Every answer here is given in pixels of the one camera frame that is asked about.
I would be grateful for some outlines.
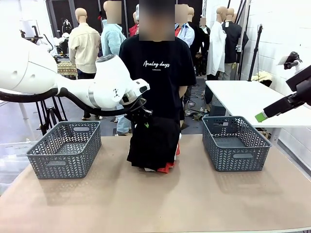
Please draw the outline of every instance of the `black stand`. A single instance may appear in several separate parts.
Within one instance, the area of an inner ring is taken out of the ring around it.
[[[239,23],[240,18],[241,18],[241,15],[242,15],[242,12],[243,12],[243,10],[244,10],[244,8],[245,8],[245,5],[246,5],[246,0],[245,0],[244,3],[243,3],[243,7],[242,7],[242,9],[241,9],[241,12],[238,12],[237,18],[235,19],[235,23]]]
[[[59,101],[61,109],[63,111],[64,118],[62,118],[62,116],[60,114],[60,111],[59,111],[55,97],[52,97],[52,100],[53,100],[53,104],[54,104],[53,107],[47,107],[45,100],[40,101],[41,110],[39,108],[39,102],[35,103],[37,110],[38,110],[39,120],[40,120],[40,126],[39,126],[39,129],[37,129],[37,130],[41,130],[42,135],[45,135],[49,129],[51,129],[54,125],[56,125],[57,121],[58,122],[67,121],[65,110],[64,110],[64,107],[63,107],[63,104],[62,104],[60,98],[58,97],[58,101]]]
[[[241,10],[242,3],[243,3],[243,0],[241,0],[241,2],[240,2],[239,9],[238,9],[238,12],[237,12],[237,17],[235,18],[234,23],[237,23],[237,19],[238,19],[238,16],[239,16],[240,10]]]
[[[249,20],[249,12],[250,12],[250,9],[251,9],[251,5],[249,5],[249,8],[248,8],[248,14],[247,14],[247,23],[246,23],[246,28],[245,28],[245,33],[244,35],[247,35],[247,27],[248,27],[248,20]],[[242,73],[242,65],[243,65],[243,59],[244,59],[244,49],[245,49],[245,45],[246,43],[244,43],[244,40],[242,41],[242,59],[241,59],[241,62],[240,62],[240,66],[239,66],[239,70],[238,70],[238,77],[239,77],[239,80],[241,80],[241,73]]]
[[[256,61],[256,56],[257,56],[257,52],[258,52],[258,46],[259,46],[261,33],[262,33],[262,25],[259,26],[259,30],[258,30],[258,37],[257,37],[257,41],[256,41],[256,46],[254,49],[253,61],[252,61],[251,70],[249,71],[249,76],[248,76],[249,82],[252,81],[252,75],[253,75],[253,70],[254,70],[254,66],[255,66],[255,61]]]

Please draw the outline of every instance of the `red garment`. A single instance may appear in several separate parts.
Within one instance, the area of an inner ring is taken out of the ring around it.
[[[137,32],[137,24],[130,28],[130,36],[136,35]]]
[[[175,30],[175,36],[176,36],[176,37],[178,36],[178,33],[180,32],[180,30],[181,30],[181,28],[177,28],[177,29]]]
[[[179,143],[177,145],[176,155],[180,155]],[[157,171],[158,172],[169,173],[170,172],[170,168],[173,168],[174,165],[175,165],[175,163],[166,163],[165,168],[159,168]]]

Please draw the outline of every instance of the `brown paper table surface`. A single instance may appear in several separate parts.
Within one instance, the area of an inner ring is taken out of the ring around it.
[[[201,135],[184,135],[169,174],[126,161],[129,137],[103,137],[81,180],[27,167],[0,198],[1,233],[164,233],[311,227],[311,182],[277,149],[262,172],[216,172]]]

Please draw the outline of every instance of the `white coat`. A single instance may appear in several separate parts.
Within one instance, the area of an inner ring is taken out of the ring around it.
[[[209,50],[207,57],[207,75],[216,75],[217,71],[225,71],[225,39],[220,22],[215,21],[209,36]]]

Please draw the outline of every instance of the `gray plastic basket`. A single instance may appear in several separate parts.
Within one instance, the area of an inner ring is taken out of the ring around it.
[[[272,144],[241,116],[204,117],[203,143],[216,171],[261,171]]]
[[[38,179],[79,179],[87,175],[101,145],[100,122],[63,121],[27,156]]]

